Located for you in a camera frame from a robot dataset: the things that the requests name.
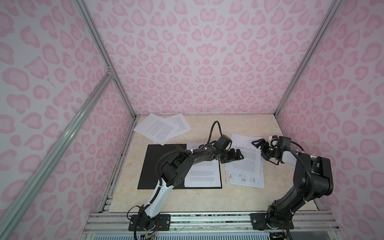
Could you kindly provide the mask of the printed paper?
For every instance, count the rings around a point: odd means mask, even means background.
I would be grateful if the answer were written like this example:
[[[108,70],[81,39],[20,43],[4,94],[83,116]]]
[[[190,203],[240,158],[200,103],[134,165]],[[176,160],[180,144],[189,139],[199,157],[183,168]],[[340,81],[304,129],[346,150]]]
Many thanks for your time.
[[[173,122],[154,114],[147,116],[134,128],[136,133],[162,146],[175,135],[177,130],[178,126]]]
[[[183,134],[188,133],[189,131],[192,130],[192,128],[190,127],[186,118],[181,113],[174,115],[174,116],[171,116],[171,117],[168,117],[168,118],[166,118],[166,120],[170,123],[175,124],[178,127],[177,131],[174,133],[174,137],[183,135]]]
[[[212,160],[193,165],[184,180],[185,188],[222,188],[220,162]]]
[[[261,150],[252,145],[253,141],[260,140],[261,137],[246,137],[238,134],[232,134],[232,147],[240,149],[243,160],[234,161],[226,164],[227,171],[233,171],[239,174],[249,174],[256,178],[261,174]]]

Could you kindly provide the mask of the paper with diagram bottom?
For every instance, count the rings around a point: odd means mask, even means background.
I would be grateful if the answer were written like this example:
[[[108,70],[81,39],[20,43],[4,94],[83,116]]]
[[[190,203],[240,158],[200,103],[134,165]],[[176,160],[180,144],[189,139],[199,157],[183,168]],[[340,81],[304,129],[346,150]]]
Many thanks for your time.
[[[260,160],[242,160],[226,164],[226,183],[264,189],[264,169]]]

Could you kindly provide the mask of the red folder black inside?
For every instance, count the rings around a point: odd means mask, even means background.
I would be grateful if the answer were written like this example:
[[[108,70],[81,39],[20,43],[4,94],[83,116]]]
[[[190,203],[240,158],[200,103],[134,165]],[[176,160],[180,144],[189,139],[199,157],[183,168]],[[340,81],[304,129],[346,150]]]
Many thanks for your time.
[[[191,148],[197,148],[198,146],[199,146],[199,143],[166,144],[164,146],[148,145],[137,189],[138,190],[155,189],[158,182],[157,176],[155,173],[155,164],[162,155],[172,150],[176,150],[176,149],[190,150]],[[184,182],[182,182],[175,188],[178,190],[191,189],[191,188],[185,188]]]

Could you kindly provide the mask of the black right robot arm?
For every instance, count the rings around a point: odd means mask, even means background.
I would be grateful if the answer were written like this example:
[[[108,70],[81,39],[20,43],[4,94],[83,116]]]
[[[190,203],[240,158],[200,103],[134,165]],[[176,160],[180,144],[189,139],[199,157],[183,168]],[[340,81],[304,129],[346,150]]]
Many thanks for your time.
[[[302,206],[333,192],[331,162],[328,158],[305,153],[300,144],[288,137],[272,136],[269,142],[259,139],[252,145],[261,150],[266,161],[276,159],[275,165],[283,164],[289,158],[296,161],[292,188],[282,198],[273,201],[265,214],[250,214],[253,229],[292,230],[293,216]]]

